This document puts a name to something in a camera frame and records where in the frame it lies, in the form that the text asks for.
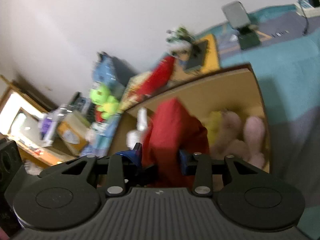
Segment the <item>brown cardboard box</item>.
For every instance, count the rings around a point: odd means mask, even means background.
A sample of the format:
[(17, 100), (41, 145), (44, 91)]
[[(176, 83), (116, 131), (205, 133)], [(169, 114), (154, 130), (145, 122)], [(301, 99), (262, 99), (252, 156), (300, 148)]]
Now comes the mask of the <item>brown cardboard box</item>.
[(121, 115), (107, 154), (111, 156), (128, 149), (126, 135), (136, 127), (140, 108), (148, 110), (151, 123), (157, 107), (172, 98), (177, 98), (202, 125), (212, 111), (230, 110), (242, 118), (265, 116), (260, 88), (251, 65), (232, 66), (193, 78), (127, 109)]

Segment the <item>red cloth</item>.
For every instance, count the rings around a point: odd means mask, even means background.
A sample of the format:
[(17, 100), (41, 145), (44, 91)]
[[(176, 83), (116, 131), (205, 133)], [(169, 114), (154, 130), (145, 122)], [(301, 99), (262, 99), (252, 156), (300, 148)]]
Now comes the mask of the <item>red cloth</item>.
[(207, 129), (177, 98), (172, 98), (157, 107), (143, 137), (142, 166), (158, 166), (158, 176), (151, 187), (192, 188), (194, 176), (183, 175), (178, 163), (180, 150), (209, 154)]

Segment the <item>wooden shelf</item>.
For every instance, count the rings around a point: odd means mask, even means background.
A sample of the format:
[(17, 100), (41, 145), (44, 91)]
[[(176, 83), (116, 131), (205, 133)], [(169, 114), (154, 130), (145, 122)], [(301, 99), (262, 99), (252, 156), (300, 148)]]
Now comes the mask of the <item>wooden shelf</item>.
[(57, 137), (52, 146), (44, 147), (38, 122), (48, 113), (42, 102), (32, 98), (16, 81), (1, 75), (6, 89), (1, 93), (1, 134), (17, 143), (23, 160), (47, 168), (74, 159)]

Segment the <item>yellow cloth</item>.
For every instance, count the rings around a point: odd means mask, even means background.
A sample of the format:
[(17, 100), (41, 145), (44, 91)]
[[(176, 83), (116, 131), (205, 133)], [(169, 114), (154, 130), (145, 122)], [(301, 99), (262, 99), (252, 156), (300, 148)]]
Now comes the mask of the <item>yellow cloth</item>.
[(206, 122), (207, 138), (210, 145), (213, 145), (217, 139), (220, 130), (220, 125), (223, 120), (223, 113), (221, 111), (212, 111)]

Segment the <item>yellow book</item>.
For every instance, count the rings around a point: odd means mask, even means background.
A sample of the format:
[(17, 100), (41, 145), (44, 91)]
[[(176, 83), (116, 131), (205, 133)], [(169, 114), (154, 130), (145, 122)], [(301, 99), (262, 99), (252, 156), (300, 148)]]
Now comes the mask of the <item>yellow book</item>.
[(208, 34), (195, 41), (188, 55), (181, 55), (175, 60), (170, 81), (183, 82), (219, 69), (216, 39), (213, 34)]

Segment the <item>black smartphone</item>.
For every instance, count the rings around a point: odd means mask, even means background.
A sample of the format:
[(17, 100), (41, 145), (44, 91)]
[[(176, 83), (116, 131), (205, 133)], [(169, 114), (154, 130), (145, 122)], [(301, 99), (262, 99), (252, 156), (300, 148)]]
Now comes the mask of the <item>black smartphone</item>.
[(203, 40), (193, 44), (189, 59), (184, 68), (186, 72), (189, 72), (192, 70), (199, 70), (204, 65), (207, 48), (208, 48), (207, 40)]

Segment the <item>white green plush toy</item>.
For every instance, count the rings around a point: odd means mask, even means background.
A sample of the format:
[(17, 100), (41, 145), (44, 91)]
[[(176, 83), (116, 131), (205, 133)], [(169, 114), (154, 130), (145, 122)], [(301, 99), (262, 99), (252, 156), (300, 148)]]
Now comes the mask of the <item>white green plush toy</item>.
[(183, 25), (167, 30), (167, 52), (173, 57), (189, 54), (193, 47), (193, 41), (193, 36)]

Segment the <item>phone on green stand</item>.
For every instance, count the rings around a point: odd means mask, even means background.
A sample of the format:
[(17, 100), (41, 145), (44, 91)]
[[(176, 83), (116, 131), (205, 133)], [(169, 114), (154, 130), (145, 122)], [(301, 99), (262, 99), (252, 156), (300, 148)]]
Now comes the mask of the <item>phone on green stand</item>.
[(257, 33), (250, 28), (251, 20), (244, 6), (239, 1), (234, 1), (222, 6), (227, 21), (236, 30), (241, 50), (247, 50), (260, 45)]

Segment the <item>colourful picture book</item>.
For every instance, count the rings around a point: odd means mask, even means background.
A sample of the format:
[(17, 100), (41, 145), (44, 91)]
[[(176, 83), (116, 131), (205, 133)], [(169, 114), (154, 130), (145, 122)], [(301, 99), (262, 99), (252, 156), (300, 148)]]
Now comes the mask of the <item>colourful picture book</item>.
[(121, 112), (129, 109), (143, 100), (143, 97), (137, 94), (142, 84), (152, 74), (152, 71), (147, 71), (133, 76), (129, 79), (127, 87), (124, 90), (124, 94), (121, 98), (119, 110)]

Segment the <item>purple white package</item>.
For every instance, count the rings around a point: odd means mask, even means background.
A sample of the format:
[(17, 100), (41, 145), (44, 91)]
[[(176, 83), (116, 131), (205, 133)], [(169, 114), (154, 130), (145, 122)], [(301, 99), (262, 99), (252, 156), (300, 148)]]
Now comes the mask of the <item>purple white package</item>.
[(43, 118), (38, 123), (42, 147), (52, 146), (57, 136), (59, 124), (68, 114), (72, 113), (72, 111), (71, 105), (62, 104), (57, 109), (44, 114)]

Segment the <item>orange tissue box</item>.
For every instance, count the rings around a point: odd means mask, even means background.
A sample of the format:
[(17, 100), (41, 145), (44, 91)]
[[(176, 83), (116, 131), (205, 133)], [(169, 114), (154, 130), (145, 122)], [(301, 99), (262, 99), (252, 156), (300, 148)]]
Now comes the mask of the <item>orange tissue box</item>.
[(57, 134), (71, 151), (72, 155), (79, 156), (82, 149), (88, 144), (86, 134), (91, 124), (79, 111), (68, 113), (60, 122)]

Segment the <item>blue plush toy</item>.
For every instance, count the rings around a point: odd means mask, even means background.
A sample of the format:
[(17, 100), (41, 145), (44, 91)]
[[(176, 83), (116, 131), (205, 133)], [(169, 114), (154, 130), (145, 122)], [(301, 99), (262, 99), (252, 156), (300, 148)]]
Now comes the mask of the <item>blue plush toy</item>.
[(112, 95), (117, 99), (121, 99), (125, 87), (117, 76), (112, 57), (102, 51), (98, 53), (98, 58), (93, 69), (93, 81), (106, 85)]

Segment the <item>green frog plush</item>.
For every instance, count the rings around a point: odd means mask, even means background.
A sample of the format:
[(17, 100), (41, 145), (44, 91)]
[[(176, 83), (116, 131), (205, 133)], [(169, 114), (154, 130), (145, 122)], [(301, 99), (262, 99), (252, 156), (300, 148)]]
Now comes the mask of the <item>green frog plush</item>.
[(89, 97), (96, 105), (100, 118), (108, 120), (117, 113), (119, 107), (118, 99), (111, 94), (110, 89), (103, 83), (95, 82), (90, 90)]

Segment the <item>pink bunny plush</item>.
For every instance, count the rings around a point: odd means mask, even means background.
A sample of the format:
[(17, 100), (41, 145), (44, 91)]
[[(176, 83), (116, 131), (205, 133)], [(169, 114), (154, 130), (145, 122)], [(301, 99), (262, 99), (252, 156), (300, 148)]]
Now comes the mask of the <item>pink bunny plush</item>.
[(222, 160), (233, 154), (262, 169), (265, 166), (262, 153), (265, 134), (266, 128), (261, 118), (249, 116), (243, 122), (235, 112), (223, 112), (210, 155), (213, 159)]

